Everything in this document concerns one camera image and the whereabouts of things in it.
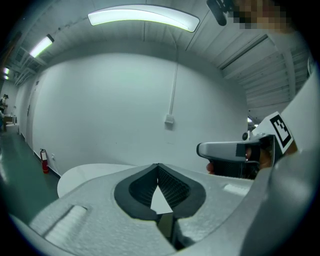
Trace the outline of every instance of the light fixture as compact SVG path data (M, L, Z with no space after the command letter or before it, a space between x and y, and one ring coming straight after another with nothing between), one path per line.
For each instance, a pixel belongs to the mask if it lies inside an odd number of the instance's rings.
M194 32L200 20L188 13L147 4L122 5L110 7L88 14L91 25L117 21L147 21L163 23Z
M44 49L50 46L55 40L51 35L47 34L44 39L42 39L30 52L32 57L37 57Z

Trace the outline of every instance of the electrical outlet box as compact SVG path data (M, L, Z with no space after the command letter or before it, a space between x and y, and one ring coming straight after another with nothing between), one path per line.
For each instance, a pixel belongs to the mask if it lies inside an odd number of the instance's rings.
M175 122L174 116L171 115L171 114L167 114L166 117L165 117L164 123L167 124L167 125L173 125L174 122Z

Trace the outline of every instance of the green floor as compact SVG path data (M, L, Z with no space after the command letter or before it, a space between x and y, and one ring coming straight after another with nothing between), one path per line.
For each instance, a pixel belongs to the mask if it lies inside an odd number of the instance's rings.
M58 199L59 178L43 174L41 163L23 137L0 133L1 196L10 214L28 224L43 208Z

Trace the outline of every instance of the red fire extinguisher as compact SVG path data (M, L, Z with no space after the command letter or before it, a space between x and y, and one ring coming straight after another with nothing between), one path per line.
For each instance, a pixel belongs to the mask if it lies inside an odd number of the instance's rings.
M49 172L47 153L44 149L41 149L40 155L41 155L41 163L42 163L43 173L47 174Z

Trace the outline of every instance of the ceiling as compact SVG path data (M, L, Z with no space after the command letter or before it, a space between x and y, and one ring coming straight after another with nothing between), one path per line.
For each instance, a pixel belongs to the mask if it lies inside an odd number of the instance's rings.
M118 21L91 26L88 14L128 4L152 4L175 8L197 16L194 33L165 24ZM221 69L246 92L248 116L258 124L267 115L281 112L307 79L309 51L299 35L273 35L258 29L242 29L228 19L219 26L206 0L49 0L35 7L19 24L22 37L10 57L20 85L53 57L90 42L138 40L157 42L193 52ZM38 58L29 51L47 34L54 43Z

